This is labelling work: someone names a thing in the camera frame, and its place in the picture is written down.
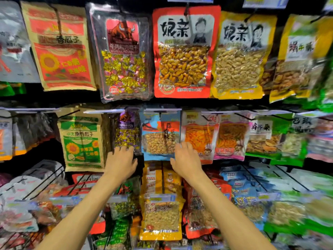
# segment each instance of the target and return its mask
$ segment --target person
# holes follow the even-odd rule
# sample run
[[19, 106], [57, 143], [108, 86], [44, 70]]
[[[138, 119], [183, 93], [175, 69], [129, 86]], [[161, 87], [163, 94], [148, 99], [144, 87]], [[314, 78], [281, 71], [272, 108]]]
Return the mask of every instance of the person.
[[252, 33], [252, 43], [251, 47], [262, 48], [261, 44], [261, 36], [262, 32], [264, 31], [264, 27], [262, 25], [257, 25], [256, 28], [253, 30]]
[[[48, 234], [36, 250], [81, 250], [98, 214], [114, 190], [130, 177], [138, 164], [134, 147], [116, 147], [109, 153], [105, 172], [87, 196]], [[177, 143], [175, 172], [198, 192], [232, 250], [276, 250], [255, 225], [215, 187], [202, 170], [198, 152], [188, 142]]]
[[198, 21], [195, 23], [195, 29], [197, 33], [194, 37], [194, 44], [206, 44], [205, 29], [206, 29], [206, 19], [198, 18]]

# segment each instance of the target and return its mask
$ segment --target left hand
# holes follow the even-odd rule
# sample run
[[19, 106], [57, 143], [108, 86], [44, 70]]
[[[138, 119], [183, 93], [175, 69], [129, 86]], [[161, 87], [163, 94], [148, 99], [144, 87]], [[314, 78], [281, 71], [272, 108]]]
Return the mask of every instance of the left hand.
[[122, 184], [130, 177], [138, 165], [138, 159], [133, 160], [134, 147], [115, 147], [114, 152], [109, 152], [105, 164], [104, 177], [116, 180]]

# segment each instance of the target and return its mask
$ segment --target forearm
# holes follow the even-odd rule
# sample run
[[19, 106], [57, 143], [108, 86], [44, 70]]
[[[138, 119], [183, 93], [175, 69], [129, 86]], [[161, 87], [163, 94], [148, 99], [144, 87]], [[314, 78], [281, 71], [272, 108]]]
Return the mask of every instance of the forearm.
[[190, 183], [215, 218], [232, 250], [276, 250], [255, 225], [202, 173]]
[[87, 196], [45, 237], [36, 250], [80, 250], [98, 214], [121, 184], [102, 176]]

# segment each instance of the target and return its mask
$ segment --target left arm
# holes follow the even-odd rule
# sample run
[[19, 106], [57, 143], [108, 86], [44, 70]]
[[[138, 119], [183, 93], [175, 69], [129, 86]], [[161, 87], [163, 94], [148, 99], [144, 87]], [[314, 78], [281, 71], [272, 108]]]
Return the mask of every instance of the left arm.
[[134, 173], [134, 147], [116, 147], [106, 160], [105, 173], [87, 196], [45, 237], [36, 250], [81, 250], [85, 239], [112, 193]]

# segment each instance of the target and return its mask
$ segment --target right arm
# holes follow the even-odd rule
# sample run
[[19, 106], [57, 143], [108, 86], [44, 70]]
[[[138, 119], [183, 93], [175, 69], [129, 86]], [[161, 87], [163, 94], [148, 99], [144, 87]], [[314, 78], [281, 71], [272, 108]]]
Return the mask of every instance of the right arm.
[[214, 185], [188, 142], [176, 144], [171, 165], [199, 194], [232, 250], [276, 250], [255, 225]]

